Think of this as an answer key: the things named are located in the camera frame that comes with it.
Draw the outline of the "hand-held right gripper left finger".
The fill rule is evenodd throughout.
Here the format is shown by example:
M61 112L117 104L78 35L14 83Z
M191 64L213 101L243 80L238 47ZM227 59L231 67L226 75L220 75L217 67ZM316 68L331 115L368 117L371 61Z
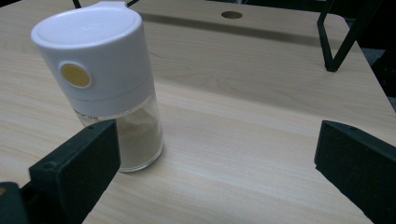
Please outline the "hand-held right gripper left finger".
M115 120L84 128L29 168L35 224L82 224L120 168Z

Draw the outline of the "black shelf with metal legs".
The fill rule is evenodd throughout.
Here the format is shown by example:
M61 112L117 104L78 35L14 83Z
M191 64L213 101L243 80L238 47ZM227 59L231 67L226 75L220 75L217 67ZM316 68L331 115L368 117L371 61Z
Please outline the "black shelf with metal legs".
M343 40L341 46L332 56L332 50L329 43L329 38L325 29L324 22L328 13L330 12L334 0L326 0L317 21L318 27L318 39L320 41L320 46L324 58L324 65L327 71L336 72L344 59L348 55L355 41L361 36L364 29L370 23L370 20L374 14L378 11L378 8L384 0L364 0L364 4L359 12L355 22L350 27L345 39ZM286 35L279 32L270 32L260 29L252 29L245 27L232 26L227 24L212 23L206 21L196 21L189 19L181 19L175 17L153 15L143 13L142 16L148 21L159 21L160 23L177 24L180 26L193 27L204 30L218 30L220 32L237 34L241 32L242 35L250 35L255 37L265 37L270 39L276 39L281 41L290 42L291 35Z

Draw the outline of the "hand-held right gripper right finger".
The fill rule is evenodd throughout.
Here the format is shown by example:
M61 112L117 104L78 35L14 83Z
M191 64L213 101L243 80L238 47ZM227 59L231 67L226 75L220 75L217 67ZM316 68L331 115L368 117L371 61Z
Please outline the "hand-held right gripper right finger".
M396 224L396 147L324 120L314 163L374 224Z

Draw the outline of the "white-lidded jar of brown powder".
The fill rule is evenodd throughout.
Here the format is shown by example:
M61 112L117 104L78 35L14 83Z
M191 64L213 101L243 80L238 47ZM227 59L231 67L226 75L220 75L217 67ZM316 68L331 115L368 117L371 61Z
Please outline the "white-lidded jar of brown powder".
M163 130L137 12L102 1L44 19L31 39L83 125L117 122L122 172L159 158Z

